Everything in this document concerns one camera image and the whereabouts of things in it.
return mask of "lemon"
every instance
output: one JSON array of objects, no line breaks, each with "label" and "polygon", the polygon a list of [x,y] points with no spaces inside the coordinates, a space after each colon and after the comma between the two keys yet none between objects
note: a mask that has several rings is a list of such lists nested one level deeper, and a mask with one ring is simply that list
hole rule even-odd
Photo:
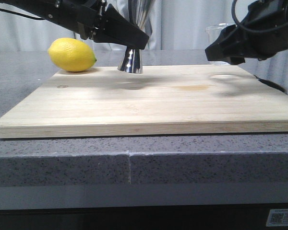
[{"label": "lemon", "polygon": [[80,72],[92,67],[97,59],[90,46],[73,38],[59,38],[48,49],[51,61],[61,69]]}]

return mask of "wood grain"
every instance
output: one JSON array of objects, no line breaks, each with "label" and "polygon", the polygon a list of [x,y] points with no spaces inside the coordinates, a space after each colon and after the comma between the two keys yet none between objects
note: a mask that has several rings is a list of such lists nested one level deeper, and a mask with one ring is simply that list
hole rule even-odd
[{"label": "wood grain", "polygon": [[288,131],[288,96],[237,66],[60,70],[0,118],[0,138]]}]

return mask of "qr code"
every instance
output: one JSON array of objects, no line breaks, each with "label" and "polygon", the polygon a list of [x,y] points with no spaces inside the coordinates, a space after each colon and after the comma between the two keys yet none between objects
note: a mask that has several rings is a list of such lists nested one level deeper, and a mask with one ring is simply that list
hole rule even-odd
[{"label": "qr code", "polygon": [[266,223],[267,227],[288,226],[288,209],[271,209]]},{"label": "qr code", "polygon": [[270,223],[271,224],[280,224],[283,222],[285,214],[284,213],[273,213],[271,215]]}]

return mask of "metal jigger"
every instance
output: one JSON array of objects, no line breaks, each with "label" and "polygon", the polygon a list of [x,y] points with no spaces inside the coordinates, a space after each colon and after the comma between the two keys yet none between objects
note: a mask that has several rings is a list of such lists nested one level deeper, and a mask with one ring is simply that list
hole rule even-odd
[{"label": "metal jigger", "polygon": [[[154,2],[155,0],[128,0],[129,21],[143,30]],[[127,47],[118,70],[127,73],[143,73],[141,50]]]}]

